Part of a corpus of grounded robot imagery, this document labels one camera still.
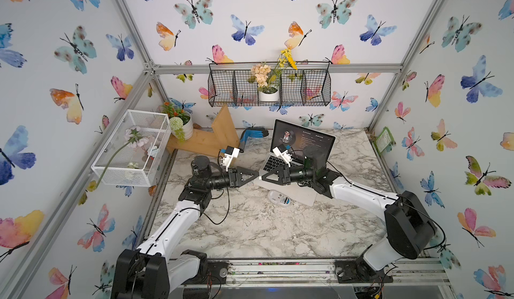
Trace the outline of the silver laptop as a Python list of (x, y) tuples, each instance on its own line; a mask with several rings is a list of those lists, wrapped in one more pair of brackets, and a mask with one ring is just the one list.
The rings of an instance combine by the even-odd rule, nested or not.
[[(261, 166), (260, 175), (265, 175), (278, 166), (286, 165), (286, 162), (274, 153), (274, 149), (280, 145), (284, 145), (287, 149), (288, 155), (291, 157), (290, 164), (301, 166), (304, 163), (303, 152), (306, 148), (316, 147), (317, 156), (326, 161), (331, 154), (334, 143), (335, 137), (332, 135), (278, 119), (274, 123), (270, 151)], [(317, 197), (315, 190), (310, 187), (300, 187), (295, 182), (291, 185), (280, 186), (257, 178), (254, 180), (254, 184), (267, 190), (275, 190), (309, 207), (314, 205)]]

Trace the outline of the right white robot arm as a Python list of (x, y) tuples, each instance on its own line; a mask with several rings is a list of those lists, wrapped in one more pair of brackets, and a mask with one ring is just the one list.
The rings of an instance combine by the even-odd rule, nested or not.
[(337, 170), (316, 146), (304, 148), (301, 151), (303, 159), (298, 164), (293, 162), (293, 154), (283, 145), (275, 148), (273, 153), (284, 163), (262, 173), (260, 181), (275, 186), (297, 183), (330, 199), (364, 209), (385, 225), (385, 236), (366, 248), (349, 268), (342, 270), (348, 280), (374, 281), (385, 275), (386, 266), (402, 258), (417, 259), (441, 230), (414, 193), (387, 193), (359, 185)]

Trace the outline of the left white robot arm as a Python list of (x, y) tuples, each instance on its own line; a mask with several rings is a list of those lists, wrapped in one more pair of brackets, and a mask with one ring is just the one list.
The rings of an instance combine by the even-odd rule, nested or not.
[(206, 156), (191, 161), (186, 182), (175, 209), (158, 230), (135, 250), (118, 257), (111, 298), (168, 298), (185, 282), (207, 277), (207, 256), (194, 250), (171, 256), (188, 229), (205, 216), (213, 190), (240, 187), (258, 178), (255, 170), (236, 167), (224, 170)]

